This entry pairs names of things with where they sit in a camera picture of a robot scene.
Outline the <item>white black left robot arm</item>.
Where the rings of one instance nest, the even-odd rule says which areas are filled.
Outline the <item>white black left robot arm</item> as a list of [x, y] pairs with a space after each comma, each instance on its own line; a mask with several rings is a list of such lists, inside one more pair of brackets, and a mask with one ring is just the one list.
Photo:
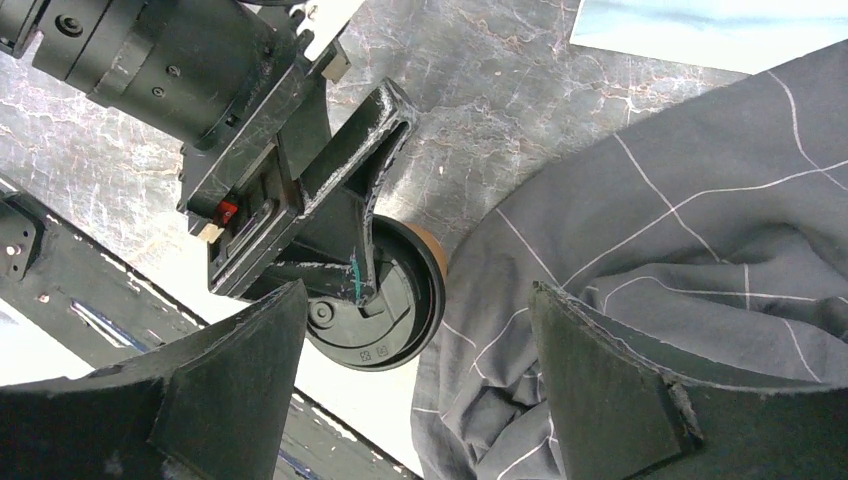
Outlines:
[[375, 205], [416, 121], [393, 80], [337, 130], [327, 83], [344, 51], [302, 1], [5, 1], [1, 49], [182, 142], [177, 208], [207, 245], [208, 287], [256, 300], [301, 280], [364, 306], [384, 276]]

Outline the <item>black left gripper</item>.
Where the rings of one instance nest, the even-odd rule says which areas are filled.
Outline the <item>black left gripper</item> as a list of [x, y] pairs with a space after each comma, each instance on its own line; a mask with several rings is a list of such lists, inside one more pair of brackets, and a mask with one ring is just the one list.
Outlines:
[[179, 206], [206, 242], [213, 294], [256, 299], [298, 278], [361, 305], [378, 290], [376, 203], [418, 112], [385, 78], [331, 138], [326, 86], [349, 62], [337, 40], [309, 59], [310, 43], [309, 32], [260, 29], [222, 114], [183, 147]]

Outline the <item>brown paper coffee cup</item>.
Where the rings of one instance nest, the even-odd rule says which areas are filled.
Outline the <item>brown paper coffee cup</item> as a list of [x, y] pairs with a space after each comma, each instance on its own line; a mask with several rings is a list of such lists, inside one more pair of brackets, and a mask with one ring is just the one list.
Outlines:
[[433, 255], [439, 267], [441, 276], [445, 278], [448, 273], [448, 257], [439, 240], [430, 231], [424, 229], [420, 225], [407, 222], [405, 222], [404, 225], [424, 242]]

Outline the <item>black plastic cup lid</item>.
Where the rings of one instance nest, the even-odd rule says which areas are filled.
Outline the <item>black plastic cup lid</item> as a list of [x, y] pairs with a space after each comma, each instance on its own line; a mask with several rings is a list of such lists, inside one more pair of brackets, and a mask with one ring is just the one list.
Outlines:
[[419, 355], [438, 330], [446, 305], [445, 278], [424, 242], [401, 222], [372, 223], [377, 293], [361, 306], [313, 297], [306, 338], [343, 367], [380, 372]]

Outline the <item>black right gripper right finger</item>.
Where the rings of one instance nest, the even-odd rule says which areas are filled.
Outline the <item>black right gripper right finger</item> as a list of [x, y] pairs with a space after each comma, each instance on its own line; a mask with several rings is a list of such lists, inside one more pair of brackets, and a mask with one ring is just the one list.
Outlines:
[[532, 331], [569, 479], [843, 479], [847, 389], [715, 362], [543, 282]]

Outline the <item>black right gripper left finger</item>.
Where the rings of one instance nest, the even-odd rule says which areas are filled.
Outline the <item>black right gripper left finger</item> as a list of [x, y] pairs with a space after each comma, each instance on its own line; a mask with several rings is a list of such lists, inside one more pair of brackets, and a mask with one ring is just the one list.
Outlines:
[[270, 479], [305, 341], [289, 282], [241, 312], [78, 378], [1, 391], [5, 479]]

